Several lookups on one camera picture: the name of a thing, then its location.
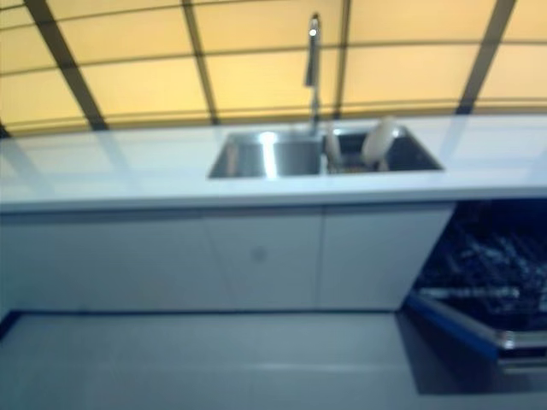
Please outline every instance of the yellow wall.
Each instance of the yellow wall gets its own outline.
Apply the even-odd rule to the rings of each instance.
[[[336,109],[343,0],[194,0],[221,122],[307,115],[307,25],[321,14],[321,112]],[[352,0],[340,113],[452,113],[495,0]],[[14,135],[86,129],[22,0],[1,0],[0,119]],[[109,126],[210,122],[179,0],[47,0]],[[477,112],[547,111],[547,1],[518,0]]]

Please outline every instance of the dark panel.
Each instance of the dark panel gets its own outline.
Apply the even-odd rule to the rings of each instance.
[[[497,0],[456,114],[471,114],[516,0]]]
[[[25,0],[25,4],[50,49],[57,66],[61,69],[62,75],[67,81],[76,101],[78,101],[85,117],[89,121],[91,129],[95,131],[108,129],[47,3],[45,0]]]
[[[182,8],[186,18],[186,24],[188,25],[188,32],[190,33],[191,46],[194,50],[194,57],[196,59],[197,71],[199,72],[199,78],[202,82],[203,94],[205,95],[205,101],[209,108],[209,115],[213,124],[218,124],[219,119],[216,113],[215,99],[213,97],[213,89],[211,88],[211,81],[209,79],[209,71],[205,63],[203,56],[202,42],[199,38],[199,31],[197,30],[196,16],[194,15],[194,9],[190,0],[181,0]]]
[[[334,99],[335,119],[340,118],[340,107],[344,98],[344,82],[345,82],[345,61],[348,54],[348,37],[350,35],[350,9],[351,0],[344,0],[342,3],[342,24],[340,33],[340,50],[338,54],[338,80],[336,82],[336,95]]]

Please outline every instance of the stainless steel sink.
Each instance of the stainless steel sink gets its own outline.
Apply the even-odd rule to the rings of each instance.
[[[305,132],[253,132],[228,136],[209,174],[210,178],[276,179],[318,175],[326,157],[329,174],[434,171],[443,168],[410,131],[401,126],[381,166],[370,168],[361,159],[366,130],[336,130],[341,156],[334,161],[325,152],[323,137]]]
[[[440,171],[440,164],[421,146],[404,126],[399,126],[397,137],[377,168],[367,167],[361,158],[361,148],[368,132],[363,130],[337,130],[340,158],[328,157],[328,173],[382,173],[394,171]]]
[[[255,132],[228,136],[210,178],[276,179],[321,171],[322,139],[308,133]]]

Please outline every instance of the cabinet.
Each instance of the cabinet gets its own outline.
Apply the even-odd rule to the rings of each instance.
[[[5,215],[11,309],[231,309],[199,214],[166,211]]]
[[[204,215],[240,309],[310,309],[319,271],[321,210]]]
[[[328,208],[320,308],[399,308],[453,208],[453,203]]]

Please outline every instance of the dishwasher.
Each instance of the dishwasher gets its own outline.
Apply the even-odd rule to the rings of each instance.
[[[504,372],[546,372],[547,199],[459,203],[405,306]]]

